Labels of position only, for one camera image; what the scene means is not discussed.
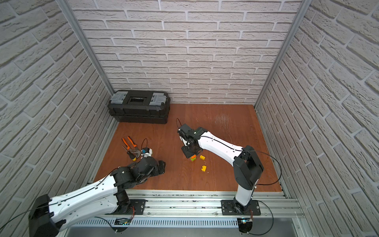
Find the white brick wallpaper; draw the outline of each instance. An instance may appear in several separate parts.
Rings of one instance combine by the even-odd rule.
[[[313,0],[257,108],[314,236],[379,236],[378,13]]]
[[[0,3],[0,226],[83,183],[111,122],[99,75],[55,1]],[[28,236],[27,214],[1,236]]]
[[[118,89],[254,104],[300,1],[71,0]]]

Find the black toolbox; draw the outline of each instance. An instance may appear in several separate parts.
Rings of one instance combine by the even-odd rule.
[[[109,101],[108,109],[119,122],[165,124],[170,97],[163,91],[118,91]]]

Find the aluminum frame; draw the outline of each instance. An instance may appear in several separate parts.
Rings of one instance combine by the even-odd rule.
[[[59,7],[62,10],[63,15],[66,17],[67,21],[72,27],[72,30],[78,37],[79,42],[84,48],[84,51],[86,51],[89,60],[92,62],[94,65],[97,73],[99,74],[101,80],[104,82],[104,85],[106,89],[108,90],[110,95],[114,94],[114,88],[109,81],[108,76],[106,75],[103,66],[101,65],[99,59],[96,56],[96,53],[94,49],[92,48],[91,44],[88,41],[88,38],[86,37],[83,29],[81,28],[78,19],[76,19],[74,11],[70,7],[70,4],[67,2],[67,0],[56,0]]]
[[[236,194],[234,191],[136,189],[126,191],[130,199],[147,200],[141,217],[250,217],[248,215],[222,215],[221,200],[232,200]],[[264,202],[271,209],[274,217],[304,218],[297,199],[285,198],[283,192],[254,192],[252,198]],[[271,218],[271,213],[266,206],[259,205],[259,208],[261,215],[255,218]]]
[[[293,19],[292,25],[290,29],[288,30],[288,33],[284,39],[284,42],[282,46],[280,47],[278,55],[276,55],[275,61],[273,66],[271,67],[271,70],[267,76],[267,79],[265,83],[263,84],[262,90],[259,93],[259,96],[257,98],[257,101],[254,104],[254,108],[257,108],[259,103],[262,101],[263,96],[266,94],[266,90],[268,86],[271,83],[271,80],[274,78],[274,74],[276,70],[279,68],[279,65],[282,63],[282,60],[285,56],[285,53],[287,52],[288,48],[290,47],[290,44],[295,37],[295,34],[305,16],[305,13],[307,12],[312,0],[303,0],[299,6],[299,10],[295,15],[295,18]]]

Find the vent slot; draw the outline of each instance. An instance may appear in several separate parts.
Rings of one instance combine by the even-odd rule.
[[[111,226],[121,227],[114,224],[116,217],[102,217]],[[75,227],[109,227],[108,223],[99,218],[91,218],[81,221]],[[237,218],[166,218],[166,217],[135,217],[128,227],[194,227],[194,228],[238,228]]]

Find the wooden floor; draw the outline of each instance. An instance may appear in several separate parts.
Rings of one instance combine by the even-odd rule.
[[[144,138],[153,150],[156,160],[166,162],[163,175],[151,177],[135,189],[157,190],[199,190],[199,191],[237,191],[233,167],[219,156],[204,150],[205,161],[186,159],[181,147],[182,141],[177,133],[176,118],[181,123],[196,129],[203,127],[215,136],[235,145],[252,146],[255,150],[268,153],[262,130],[252,105],[205,105],[171,104],[167,124],[119,123],[104,160],[95,177],[103,178],[111,170],[126,166],[132,161],[122,148],[122,140],[130,136],[141,146]],[[264,154],[258,156],[265,168],[259,184],[269,184],[277,180],[271,159]],[[270,186],[257,186],[256,191],[281,191],[278,183]]]

